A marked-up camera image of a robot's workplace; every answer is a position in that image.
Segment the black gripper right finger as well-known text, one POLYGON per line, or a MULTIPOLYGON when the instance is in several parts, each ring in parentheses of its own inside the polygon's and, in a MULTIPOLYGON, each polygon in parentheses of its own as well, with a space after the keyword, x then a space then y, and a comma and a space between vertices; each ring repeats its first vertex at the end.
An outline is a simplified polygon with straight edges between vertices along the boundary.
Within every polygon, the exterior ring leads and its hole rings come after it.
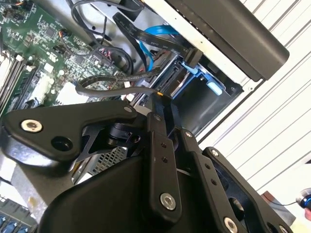
POLYGON ((177 167, 190 173, 195 204, 207 233, 290 233, 286 222, 214 147, 201 150, 181 127, 178 109, 162 98, 169 134, 177 140, 177 167))

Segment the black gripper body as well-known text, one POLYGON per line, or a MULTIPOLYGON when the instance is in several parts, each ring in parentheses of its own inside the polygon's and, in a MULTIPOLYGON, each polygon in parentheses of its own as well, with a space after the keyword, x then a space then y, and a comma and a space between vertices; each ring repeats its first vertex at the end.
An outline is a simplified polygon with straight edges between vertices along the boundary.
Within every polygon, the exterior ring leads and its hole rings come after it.
POLYGON ((178 168, 181 211, 161 220, 147 203, 150 192, 140 157, 128 158, 60 194, 45 211, 40 233, 206 233, 190 173, 178 168))

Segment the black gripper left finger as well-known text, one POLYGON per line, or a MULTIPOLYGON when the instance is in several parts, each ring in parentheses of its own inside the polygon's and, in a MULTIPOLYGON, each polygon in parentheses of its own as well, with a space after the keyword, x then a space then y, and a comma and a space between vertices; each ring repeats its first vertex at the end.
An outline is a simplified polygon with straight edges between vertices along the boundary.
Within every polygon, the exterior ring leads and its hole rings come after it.
POLYGON ((179 218, 181 203, 174 143, 162 104, 151 95, 151 111, 143 115, 121 100, 39 107, 12 111, 0 128, 3 156, 16 163, 12 184, 31 213, 42 218, 49 205, 75 187, 76 162, 117 146, 140 157, 147 176, 148 204, 160 218, 179 218))

